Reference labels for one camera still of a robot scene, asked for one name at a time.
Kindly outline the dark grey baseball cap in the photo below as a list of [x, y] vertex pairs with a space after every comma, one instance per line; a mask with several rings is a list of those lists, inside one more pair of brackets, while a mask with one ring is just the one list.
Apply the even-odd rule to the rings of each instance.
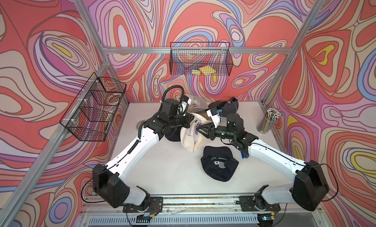
[[237, 113], [239, 108], [239, 102], [235, 97], [229, 100], [219, 100], [210, 103], [208, 109], [217, 108], [222, 110], [221, 117], [227, 117], [228, 114]]

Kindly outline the black cap upside down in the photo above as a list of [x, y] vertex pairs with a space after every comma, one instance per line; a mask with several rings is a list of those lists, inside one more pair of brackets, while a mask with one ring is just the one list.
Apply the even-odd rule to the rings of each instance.
[[206, 146], [201, 157], [204, 172], [214, 180], [228, 182], [234, 175], [239, 162], [228, 147]]

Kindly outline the cup of pencils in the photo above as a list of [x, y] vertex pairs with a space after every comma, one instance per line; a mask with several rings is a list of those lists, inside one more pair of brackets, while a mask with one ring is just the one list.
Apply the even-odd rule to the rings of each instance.
[[257, 125], [257, 131], [266, 134], [274, 126], [275, 122], [281, 117], [281, 113], [275, 108], [269, 108], [266, 110], [263, 118]]

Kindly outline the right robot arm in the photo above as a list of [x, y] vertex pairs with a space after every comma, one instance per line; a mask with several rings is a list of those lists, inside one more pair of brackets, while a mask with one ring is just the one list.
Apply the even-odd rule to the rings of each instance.
[[239, 151], [264, 161], [289, 178], [290, 184], [262, 186], [252, 200], [257, 210], [265, 210], [274, 204], [296, 203], [305, 210], [314, 211], [326, 200], [330, 188], [321, 164], [313, 160], [305, 162], [267, 145], [245, 130], [238, 114], [229, 114], [226, 126], [208, 123], [198, 126], [197, 131], [210, 140], [228, 139]]

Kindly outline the blue tool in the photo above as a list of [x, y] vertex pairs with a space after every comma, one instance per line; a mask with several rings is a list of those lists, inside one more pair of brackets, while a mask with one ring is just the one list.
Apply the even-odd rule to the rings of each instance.
[[246, 159], [246, 158], [249, 157], [249, 155], [244, 153], [244, 152], [241, 152], [241, 157], [242, 157], [242, 159]]

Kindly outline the light beige baseball cap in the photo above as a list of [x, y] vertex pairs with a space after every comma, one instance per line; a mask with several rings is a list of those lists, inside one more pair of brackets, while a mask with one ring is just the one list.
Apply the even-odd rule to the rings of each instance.
[[184, 96], [184, 102], [187, 103], [185, 113], [202, 113], [208, 110], [208, 104], [202, 97], [187, 94]]

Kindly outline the black cap with white logo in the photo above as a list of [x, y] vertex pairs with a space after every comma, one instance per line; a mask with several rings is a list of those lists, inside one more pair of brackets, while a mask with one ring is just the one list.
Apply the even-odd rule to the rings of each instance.
[[177, 131], [174, 134], [168, 135], [166, 138], [168, 141], [171, 141], [171, 142], [180, 142], [181, 141], [180, 131]]

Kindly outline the cream baseball cap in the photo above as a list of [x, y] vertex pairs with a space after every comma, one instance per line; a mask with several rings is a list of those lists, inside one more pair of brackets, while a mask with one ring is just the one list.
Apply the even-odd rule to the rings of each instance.
[[180, 141], [182, 146], [189, 152], [194, 153], [199, 147], [206, 146], [211, 140], [203, 136], [198, 132], [198, 127], [204, 124], [212, 123], [212, 120], [208, 120], [206, 117], [191, 113], [194, 119], [190, 123], [190, 127], [181, 128]]

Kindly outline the clear tape roll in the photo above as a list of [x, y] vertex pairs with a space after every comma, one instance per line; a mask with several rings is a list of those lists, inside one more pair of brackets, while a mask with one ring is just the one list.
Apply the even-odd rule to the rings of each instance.
[[136, 130], [138, 130], [146, 121], [142, 120], [136, 124]]

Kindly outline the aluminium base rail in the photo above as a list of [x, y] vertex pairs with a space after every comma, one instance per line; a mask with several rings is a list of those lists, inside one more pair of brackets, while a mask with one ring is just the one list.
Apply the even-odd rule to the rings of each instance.
[[108, 204], [84, 206], [76, 227], [329, 227], [324, 210], [297, 204], [252, 206], [253, 193], [154, 195], [148, 211]]

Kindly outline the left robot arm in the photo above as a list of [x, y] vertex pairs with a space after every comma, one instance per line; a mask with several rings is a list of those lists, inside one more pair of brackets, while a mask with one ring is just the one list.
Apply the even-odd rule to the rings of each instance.
[[194, 116], [188, 113], [191, 99], [180, 85], [169, 87], [162, 95], [158, 111], [142, 122], [136, 138], [114, 159], [92, 170], [93, 189], [111, 207], [132, 204], [147, 209], [150, 194], [139, 186], [126, 184], [127, 176], [143, 155], [162, 138], [177, 140], [182, 128], [190, 128]]

